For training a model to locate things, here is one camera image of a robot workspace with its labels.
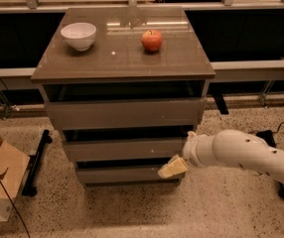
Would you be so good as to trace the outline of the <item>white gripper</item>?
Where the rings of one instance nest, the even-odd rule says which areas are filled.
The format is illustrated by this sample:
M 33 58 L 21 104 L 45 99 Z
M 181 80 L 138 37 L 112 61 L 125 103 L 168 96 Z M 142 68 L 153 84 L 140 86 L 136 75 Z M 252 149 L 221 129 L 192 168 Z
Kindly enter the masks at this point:
M 213 136 L 198 135 L 193 131 L 189 131 L 182 155 L 185 160 L 179 155 L 174 156 L 166 165 L 158 170 L 158 175 L 162 179 L 168 179 L 185 173 L 188 170 L 188 164 L 199 168 L 212 166 L 215 163 Z

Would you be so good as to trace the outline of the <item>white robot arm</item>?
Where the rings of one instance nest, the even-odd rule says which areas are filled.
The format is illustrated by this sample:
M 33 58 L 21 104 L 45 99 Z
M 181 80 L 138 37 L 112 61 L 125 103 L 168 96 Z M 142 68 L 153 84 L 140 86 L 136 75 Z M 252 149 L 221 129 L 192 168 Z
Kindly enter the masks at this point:
M 158 175 L 168 179 L 190 167 L 212 166 L 252 170 L 284 183 L 284 150 L 237 130 L 223 130 L 213 136 L 189 131 L 182 155 L 174 156 L 158 170 Z

